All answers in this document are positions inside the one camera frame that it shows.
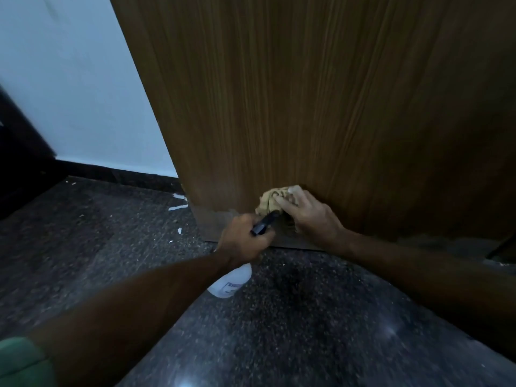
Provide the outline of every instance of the bottle label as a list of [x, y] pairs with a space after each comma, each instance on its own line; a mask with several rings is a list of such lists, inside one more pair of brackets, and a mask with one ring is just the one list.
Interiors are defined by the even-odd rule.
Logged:
[[232, 296], [243, 284], [232, 284], [228, 282], [223, 288], [220, 290], [221, 293], [225, 295]]

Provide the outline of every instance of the crumpled cloth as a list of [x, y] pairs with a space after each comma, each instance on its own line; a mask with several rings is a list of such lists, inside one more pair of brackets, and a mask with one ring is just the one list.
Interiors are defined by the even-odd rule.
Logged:
[[273, 210], [279, 210], [280, 212], [282, 212], [283, 209], [280, 207], [280, 205], [278, 205], [278, 203], [274, 199], [275, 195], [282, 196], [287, 201], [295, 203], [293, 195], [288, 192], [288, 188], [289, 188], [288, 186], [287, 187], [278, 187], [278, 188], [270, 189], [269, 191], [266, 191], [265, 193], [263, 193], [263, 195], [260, 198], [260, 204], [255, 209], [256, 214], [265, 216], [266, 214], [269, 214]]

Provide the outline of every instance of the speckled floor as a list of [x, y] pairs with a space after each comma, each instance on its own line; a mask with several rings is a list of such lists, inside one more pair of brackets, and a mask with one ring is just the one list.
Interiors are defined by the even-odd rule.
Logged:
[[[1, 221], [0, 337], [208, 253], [190, 210], [168, 211], [182, 203], [69, 177]], [[271, 249], [235, 297], [197, 299], [120, 385], [514, 386], [516, 365], [357, 266]]]

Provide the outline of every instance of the green sleeve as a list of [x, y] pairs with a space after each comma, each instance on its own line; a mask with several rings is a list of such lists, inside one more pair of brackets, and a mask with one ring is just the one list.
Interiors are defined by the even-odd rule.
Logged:
[[25, 337], [0, 341], [0, 387], [56, 387], [45, 353]]

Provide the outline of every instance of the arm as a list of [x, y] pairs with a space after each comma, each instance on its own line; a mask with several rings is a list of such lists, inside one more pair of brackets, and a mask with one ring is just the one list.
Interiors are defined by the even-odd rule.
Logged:
[[444, 253], [397, 246], [345, 229], [326, 204], [296, 186], [280, 206], [314, 244], [389, 281], [414, 301], [516, 361], [516, 277]]
[[254, 222], [237, 217], [215, 253], [126, 279], [31, 331], [58, 384], [115, 385], [211, 284], [270, 245], [274, 231], [252, 237]]

